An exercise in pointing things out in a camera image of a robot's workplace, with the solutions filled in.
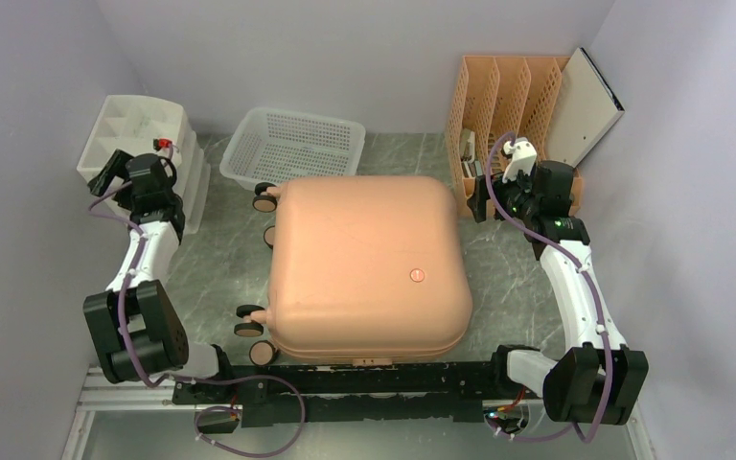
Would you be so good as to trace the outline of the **white plastic mesh basket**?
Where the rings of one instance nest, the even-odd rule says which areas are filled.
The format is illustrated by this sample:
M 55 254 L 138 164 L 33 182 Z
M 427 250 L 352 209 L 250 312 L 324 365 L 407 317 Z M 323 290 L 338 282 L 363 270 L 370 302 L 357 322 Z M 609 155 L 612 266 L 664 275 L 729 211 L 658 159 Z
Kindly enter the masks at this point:
M 247 112 L 219 163 L 222 176 L 248 191 L 262 182 L 354 175 L 366 129 L 357 122 L 256 107 Z

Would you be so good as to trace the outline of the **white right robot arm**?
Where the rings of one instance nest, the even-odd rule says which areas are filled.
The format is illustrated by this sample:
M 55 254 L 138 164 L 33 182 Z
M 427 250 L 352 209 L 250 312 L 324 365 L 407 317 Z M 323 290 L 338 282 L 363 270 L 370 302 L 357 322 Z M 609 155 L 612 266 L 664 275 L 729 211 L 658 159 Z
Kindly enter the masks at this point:
M 532 243 L 566 336 L 558 360 L 536 349 L 504 346 L 503 362 L 488 373 L 496 395 L 510 398 L 524 387 L 541 400 L 543 415 L 562 425 L 556 433 L 528 436 L 523 428 L 506 431 L 499 421 L 488 421 L 514 442 L 548 442 L 573 432 L 591 443 L 601 426 L 630 420 L 650 370 L 646 354 L 628 346 L 608 312 L 587 230 L 569 214 L 572 180 L 566 164 L 514 158 L 504 172 L 486 164 L 468 200 L 475 220 L 486 217 L 491 202 L 496 217 Z

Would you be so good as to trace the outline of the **orange plastic file rack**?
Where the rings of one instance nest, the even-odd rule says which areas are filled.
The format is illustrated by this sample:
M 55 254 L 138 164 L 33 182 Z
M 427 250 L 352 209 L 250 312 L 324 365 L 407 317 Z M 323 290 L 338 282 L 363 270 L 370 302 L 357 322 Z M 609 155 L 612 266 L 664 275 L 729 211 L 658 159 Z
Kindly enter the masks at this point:
M 445 147 L 458 215 L 472 215 L 467 199 L 474 180 L 461 156 L 464 130 L 475 135 L 474 157 L 484 163 L 495 140 L 513 131 L 527 138 L 545 160 L 546 138 L 569 56 L 463 56 L 451 98 Z

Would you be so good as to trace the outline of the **white plastic drawer organizer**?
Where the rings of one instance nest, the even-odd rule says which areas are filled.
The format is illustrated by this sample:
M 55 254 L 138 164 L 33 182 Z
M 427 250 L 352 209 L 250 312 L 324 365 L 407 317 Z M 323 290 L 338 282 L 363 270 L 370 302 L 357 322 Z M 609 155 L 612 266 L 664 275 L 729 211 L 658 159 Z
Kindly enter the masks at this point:
M 83 180 L 95 177 L 116 149 L 133 156 L 154 152 L 153 141 L 174 143 L 177 168 L 173 186 L 183 201 L 184 233 L 200 228 L 210 180 L 210 165 L 199 146 L 187 112 L 178 103 L 142 95 L 109 95 L 104 99 L 77 165 Z

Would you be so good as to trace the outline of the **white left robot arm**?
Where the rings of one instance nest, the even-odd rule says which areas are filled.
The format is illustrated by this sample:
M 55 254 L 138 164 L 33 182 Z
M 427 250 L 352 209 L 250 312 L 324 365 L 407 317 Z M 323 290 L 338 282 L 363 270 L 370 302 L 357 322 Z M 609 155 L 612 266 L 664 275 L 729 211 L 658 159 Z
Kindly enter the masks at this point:
M 176 181 L 169 157 L 116 149 L 88 182 L 98 202 L 112 199 L 129 212 L 115 217 L 129 234 L 118 273 L 82 306 L 99 364 L 112 383 L 156 387 L 188 361 L 186 333 L 162 284 L 186 224 Z

